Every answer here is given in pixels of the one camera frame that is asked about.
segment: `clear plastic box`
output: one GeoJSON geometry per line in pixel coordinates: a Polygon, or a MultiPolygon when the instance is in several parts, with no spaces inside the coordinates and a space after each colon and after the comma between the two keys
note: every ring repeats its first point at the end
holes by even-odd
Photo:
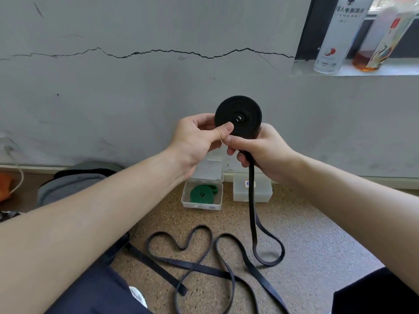
{"type": "Polygon", "coordinates": [[[212,211],[221,210],[223,203],[223,161],[203,160],[196,166],[195,172],[191,178],[186,181],[182,193],[182,205],[187,208],[209,209],[212,211]],[[198,185],[211,184],[216,185],[218,193],[214,195],[212,204],[191,203],[191,190],[198,185]]]}
{"type": "MultiPolygon", "coordinates": [[[[238,202],[249,201],[249,174],[234,173],[233,200],[238,202]]],[[[265,174],[255,174],[255,202],[267,203],[272,197],[271,180],[265,174]]]]}

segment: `person's right hand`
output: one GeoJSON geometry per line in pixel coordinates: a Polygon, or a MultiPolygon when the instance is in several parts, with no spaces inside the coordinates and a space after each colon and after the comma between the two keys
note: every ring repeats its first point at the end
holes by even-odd
{"type": "MultiPolygon", "coordinates": [[[[283,184],[288,184],[292,177],[290,167],[299,157],[299,154],[286,144],[274,127],[267,123],[262,123],[258,136],[254,140],[227,136],[223,143],[228,146],[228,155],[233,155],[236,150],[252,154],[255,165],[267,177],[283,184]]],[[[237,159],[243,167],[249,167],[250,164],[243,153],[238,153],[237,159]]]]}

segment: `wall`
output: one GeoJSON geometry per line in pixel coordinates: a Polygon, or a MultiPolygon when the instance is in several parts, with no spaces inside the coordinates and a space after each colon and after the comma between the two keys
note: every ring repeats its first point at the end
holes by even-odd
{"type": "Polygon", "coordinates": [[[165,148],[180,118],[243,94],[299,152],[419,177],[419,77],[289,77],[309,3],[4,0],[0,132],[22,163],[130,165],[165,148]]]}

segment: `black resistance band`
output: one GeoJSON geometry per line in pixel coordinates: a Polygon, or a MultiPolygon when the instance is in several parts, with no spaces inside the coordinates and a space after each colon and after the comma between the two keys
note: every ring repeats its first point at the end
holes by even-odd
{"type": "MultiPolygon", "coordinates": [[[[260,124],[262,121],[262,113],[259,108],[259,106],[254,102],[254,100],[244,97],[244,96],[234,96],[231,98],[228,98],[227,100],[223,101],[221,105],[217,108],[217,112],[215,114],[215,125],[220,126],[226,122],[232,122],[234,124],[234,131],[232,132],[232,135],[236,135],[243,138],[256,138],[257,133],[260,128],[260,124]]],[[[254,158],[252,155],[248,152],[243,151],[242,152],[247,160],[250,163],[249,166],[249,213],[250,213],[250,229],[252,233],[252,242],[253,242],[253,254],[256,257],[256,259],[266,267],[273,267],[277,264],[279,264],[285,257],[285,247],[282,244],[282,242],[275,237],[273,234],[271,234],[268,230],[263,227],[261,224],[259,217],[255,210],[255,199],[254,199],[254,175],[255,175],[255,168],[254,168],[254,158]],[[257,244],[258,244],[258,237],[256,233],[256,226],[267,236],[273,238],[276,242],[278,242],[281,246],[281,254],[278,259],[275,261],[265,261],[263,260],[258,252],[257,252],[257,244]]],[[[196,226],[191,230],[189,233],[189,236],[186,240],[185,246],[179,245],[179,243],[176,242],[175,238],[167,233],[167,232],[155,232],[153,233],[146,241],[146,249],[151,258],[143,254],[141,251],[139,251],[137,248],[132,246],[130,243],[126,245],[125,247],[129,250],[130,253],[132,253],[137,259],[139,259],[141,262],[149,266],[151,269],[153,269],[157,274],[161,275],[165,280],[167,280],[171,285],[173,285],[176,288],[175,294],[174,294],[174,302],[175,302],[175,308],[176,313],[181,314],[181,310],[179,308],[178,302],[177,302],[177,294],[185,295],[187,292],[187,288],[183,285],[183,281],[186,279],[186,277],[192,273],[192,271],[205,273],[209,275],[213,275],[219,278],[224,278],[231,280],[232,283],[232,293],[230,297],[229,304],[225,311],[223,311],[223,314],[227,314],[231,306],[233,305],[233,298],[234,298],[234,292],[235,292],[235,283],[236,281],[241,282],[245,284],[249,290],[251,291],[255,308],[257,313],[259,313],[259,308],[256,301],[256,296],[254,291],[252,290],[251,286],[242,278],[234,275],[232,269],[229,267],[227,262],[223,259],[221,253],[218,250],[218,242],[221,238],[231,238],[234,240],[234,242],[238,245],[244,264],[246,265],[249,272],[256,278],[256,280],[259,281],[259,283],[264,287],[264,289],[273,297],[273,299],[276,301],[278,306],[282,309],[282,311],[286,314],[289,314],[288,309],[285,305],[285,302],[282,300],[280,295],[275,291],[275,289],[272,287],[272,285],[268,282],[268,280],[265,279],[265,277],[256,269],[256,267],[252,264],[252,262],[249,260],[249,257],[246,254],[246,249],[244,248],[243,244],[240,242],[239,239],[237,239],[234,235],[229,233],[223,233],[217,238],[214,239],[214,236],[212,234],[211,229],[206,225],[199,225],[196,226]],[[175,243],[176,247],[180,249],[181,251],[184,251],[188,248],[189,243],[191,242],[191,238],[193,234],[198,229],[205,229],[210,234],[210,243],[205,250],[205,252],[201,255],[199,260],[195,263],[188,262],[188,261],[182,261],[178,259],[171,259],[171,258],[163,258],[154,255],[150,250],[150,244],[152,240],[155,237],[158,236],[166,236],[169,237],[173,243],[175,243]],[[201,262],[204,260],[204,258],[207,256],[209,251],[211,250],[212,246],[214,246],[215,251],[218,255],[218,257],[223,262],[225,268],[227,271],[223,271],[220,269],[208,267],[206,265],[202,265],[201,262]],[[188,269],[188,271],[179,279],[177,280],[174,278],[171,274],[169,274],[165,269],[161,268],[160,265],[156,264],[154,262],[161,261],[166,264],[174,265],[176,267],[188,269]]]]}

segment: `black window frame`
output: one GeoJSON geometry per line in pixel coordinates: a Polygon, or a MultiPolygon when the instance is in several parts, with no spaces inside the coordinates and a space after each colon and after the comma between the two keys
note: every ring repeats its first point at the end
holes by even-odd
{"type": "MultiPolygon", "coordinates": [[[[295,55],[296,60],[315,60],[317,58],[337,3],[338,0],[311,0],[295,55]]],[[[376,15],[367,15],[349,51],[348,59],[352,59],[361,47],[375,17],[376,15]]],[[[391,53],[390,58],[419,58],[419,16],[416,16],[411,27],[391,53]]]]}

